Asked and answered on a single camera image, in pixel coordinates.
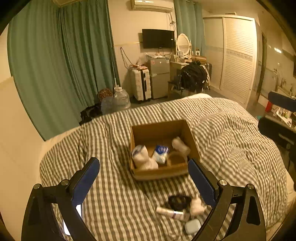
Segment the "white earbuds case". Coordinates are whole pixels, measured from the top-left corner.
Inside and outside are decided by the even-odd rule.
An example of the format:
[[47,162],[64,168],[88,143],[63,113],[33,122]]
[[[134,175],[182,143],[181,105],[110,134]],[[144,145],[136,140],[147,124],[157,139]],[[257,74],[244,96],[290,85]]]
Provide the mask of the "white earbuds case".
[[199,229],[201,228],[201,223],[197,218],[195,218],[190,221],[187,221],[185,223],[184,228],[185,228],[186,234],[195,235],[199,231]]

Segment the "white cosmetic tube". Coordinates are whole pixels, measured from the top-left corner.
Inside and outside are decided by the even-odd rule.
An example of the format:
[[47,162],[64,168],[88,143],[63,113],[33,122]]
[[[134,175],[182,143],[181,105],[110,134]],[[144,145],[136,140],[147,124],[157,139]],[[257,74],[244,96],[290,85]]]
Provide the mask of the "white cosmetic tube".
[[167,209],[159,206],[156,207],[156,213],[169,218],[177,219],[179,221],[184,221],[184,222],[188,221],[190,218],[190,214],[187,212],[175,211],[172,209]]

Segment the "white bottle with cap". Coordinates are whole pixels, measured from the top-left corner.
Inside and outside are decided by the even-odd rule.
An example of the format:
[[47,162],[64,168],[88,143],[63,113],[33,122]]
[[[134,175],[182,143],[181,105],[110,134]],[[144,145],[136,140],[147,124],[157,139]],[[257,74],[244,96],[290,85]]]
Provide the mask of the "white bottle with cap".
[[180,137],[176,137],[171,142],[172,147],[183,154],[184,156],[189,156],[191,149],[181,140]]

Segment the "blue Vinda tissue pack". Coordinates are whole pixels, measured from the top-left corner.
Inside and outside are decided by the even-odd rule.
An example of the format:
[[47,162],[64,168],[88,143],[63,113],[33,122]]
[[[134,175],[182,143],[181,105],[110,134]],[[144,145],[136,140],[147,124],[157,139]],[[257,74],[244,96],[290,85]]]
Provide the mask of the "blue Vinda tissue pack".
[[152,154],[152,159],[154,159],[159,164],[165,164],[165,162],[167,161],[168,153],[168,147],[157,145]]

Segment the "tape roll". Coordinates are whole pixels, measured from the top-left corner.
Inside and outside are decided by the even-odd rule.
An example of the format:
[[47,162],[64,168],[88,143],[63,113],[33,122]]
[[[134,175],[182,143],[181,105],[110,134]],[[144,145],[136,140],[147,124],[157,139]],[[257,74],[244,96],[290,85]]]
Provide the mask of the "tape roll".
[[181,152],[173,151],[168,154],[166,164],[167,166],[173,166],[187,162],[187,157]]

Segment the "black backpack on chair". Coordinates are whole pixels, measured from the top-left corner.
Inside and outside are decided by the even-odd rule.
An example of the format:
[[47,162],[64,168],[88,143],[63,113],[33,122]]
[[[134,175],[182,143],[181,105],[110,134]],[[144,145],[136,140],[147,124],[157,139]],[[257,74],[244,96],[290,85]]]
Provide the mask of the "black backpack on chair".
[[200,61],[193,61],[181,69],[180,87],[190,92],[201,93],[204,91],[207,77],[207,71]]

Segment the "white louvred wardrobe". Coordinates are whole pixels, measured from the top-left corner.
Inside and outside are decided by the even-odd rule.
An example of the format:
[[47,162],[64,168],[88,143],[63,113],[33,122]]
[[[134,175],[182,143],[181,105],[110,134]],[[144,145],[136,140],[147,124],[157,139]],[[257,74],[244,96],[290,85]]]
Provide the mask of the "white louvred wardrobe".
[[211,88],[247,107],[257,67],[255,19],[245,16],[206,16],[205,51],[212,65]]

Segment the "brown cardboard box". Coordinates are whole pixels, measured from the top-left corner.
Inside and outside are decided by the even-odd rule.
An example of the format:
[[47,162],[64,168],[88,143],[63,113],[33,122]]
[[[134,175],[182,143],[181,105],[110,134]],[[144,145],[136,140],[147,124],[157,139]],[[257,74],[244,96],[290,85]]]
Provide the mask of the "brown cardboard box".
[[188,161],[200,159],[186,120],[132,126],[130,155],[130,171],[138,181],[187,174]]

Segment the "clear water jug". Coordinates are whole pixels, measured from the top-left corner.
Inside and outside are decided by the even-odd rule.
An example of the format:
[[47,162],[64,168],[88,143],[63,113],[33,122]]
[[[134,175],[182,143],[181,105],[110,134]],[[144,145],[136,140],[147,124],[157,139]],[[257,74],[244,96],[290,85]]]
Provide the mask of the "clear water jug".
[[114,88],[113,108],[115,111],[126,110],[131,107],[130,96],[119,85]]
[[113,96],[108,96],[101,101],[101,112],[103,115],[113,113],[113,99]]

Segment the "white oval vanity mirror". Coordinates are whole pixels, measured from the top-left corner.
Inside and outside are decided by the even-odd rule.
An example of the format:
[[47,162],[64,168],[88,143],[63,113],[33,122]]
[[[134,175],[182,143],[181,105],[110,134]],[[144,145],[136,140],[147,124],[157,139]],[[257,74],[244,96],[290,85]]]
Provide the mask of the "white oval vanity mirror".
[[176,46],[179,58],[191,58],[192,44],[184,33],[178,35]]

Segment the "brown patterned bag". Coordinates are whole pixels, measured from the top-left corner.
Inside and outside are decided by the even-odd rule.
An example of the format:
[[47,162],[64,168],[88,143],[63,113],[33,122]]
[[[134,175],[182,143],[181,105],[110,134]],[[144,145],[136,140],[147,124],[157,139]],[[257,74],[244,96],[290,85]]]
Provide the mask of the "brown patterned bag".
[[113,92],[110,89],[104,88],[98,92],[98,98],[100,101],[103,101],[106,97],[113,97]]

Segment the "green curtain right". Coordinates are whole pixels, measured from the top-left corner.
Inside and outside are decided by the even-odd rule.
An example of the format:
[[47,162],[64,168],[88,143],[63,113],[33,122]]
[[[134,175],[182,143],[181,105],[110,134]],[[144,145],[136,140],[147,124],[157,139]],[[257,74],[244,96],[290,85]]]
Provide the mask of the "green curtain right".
[[204,22],[202,6],[194,1],[174,1],[177,32],[184,33],[192,43],[192,50],[200,50],[203,56],[205,52]]

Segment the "green curtain left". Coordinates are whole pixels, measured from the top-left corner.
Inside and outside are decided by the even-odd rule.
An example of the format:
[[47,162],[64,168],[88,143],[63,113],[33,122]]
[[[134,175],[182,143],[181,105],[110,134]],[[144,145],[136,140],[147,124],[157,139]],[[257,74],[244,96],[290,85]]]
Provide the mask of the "green curtain left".
[[107,1],[30,1],[9,23],[8,59],[44,140],[77,127],[98,92],[119,83]]

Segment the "white air conditioner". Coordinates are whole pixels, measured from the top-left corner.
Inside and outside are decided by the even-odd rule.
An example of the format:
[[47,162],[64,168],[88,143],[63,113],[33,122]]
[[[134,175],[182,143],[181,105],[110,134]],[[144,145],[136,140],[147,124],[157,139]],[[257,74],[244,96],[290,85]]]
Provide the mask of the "white air conditioner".
[[174,9],[174,3],[171,1],[145,1],[145,0],[131,0],[132,10],[141,11],[161,11],[164,13],[170,13]]

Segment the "black wall television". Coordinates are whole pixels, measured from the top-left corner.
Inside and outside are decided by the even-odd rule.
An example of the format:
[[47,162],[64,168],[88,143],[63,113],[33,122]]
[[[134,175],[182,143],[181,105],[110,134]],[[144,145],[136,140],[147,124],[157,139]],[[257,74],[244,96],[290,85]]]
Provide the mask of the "black wall television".
[[175,46],[174,31],[142,29],[142,44],[144,49],[171,49]]

